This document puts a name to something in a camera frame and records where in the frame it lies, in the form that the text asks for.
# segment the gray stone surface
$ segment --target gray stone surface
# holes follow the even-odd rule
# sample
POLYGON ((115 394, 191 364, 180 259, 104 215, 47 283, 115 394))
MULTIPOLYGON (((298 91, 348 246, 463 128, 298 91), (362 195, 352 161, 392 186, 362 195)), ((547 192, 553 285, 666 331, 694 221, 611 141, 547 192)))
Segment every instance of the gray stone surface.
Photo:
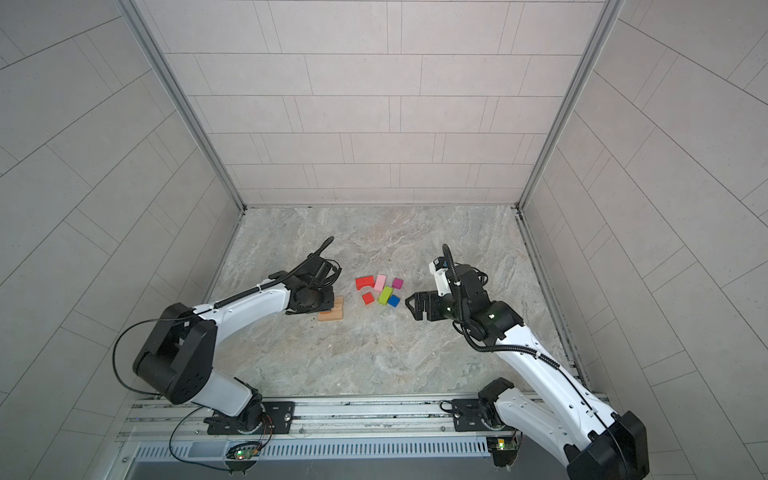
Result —
POLYGON ((331 207, 248 210, 214 299, 245 290, 270 273, 290 270, 326 237, 323 253, 343 272, 344 319, 264 317, 226 339, 214 365, 265 396, 475 392, 498 376, 528 385, 494 353, 477 353, 448 320, 416 322, 397 308, 366 306, 355 278, 405 281, 396 295, 434 290, 427 263, 451 247, 457 263, 486 272, 492 300, 504 300, 549 352, 565 361, 544 297, 510 207, 331 207))

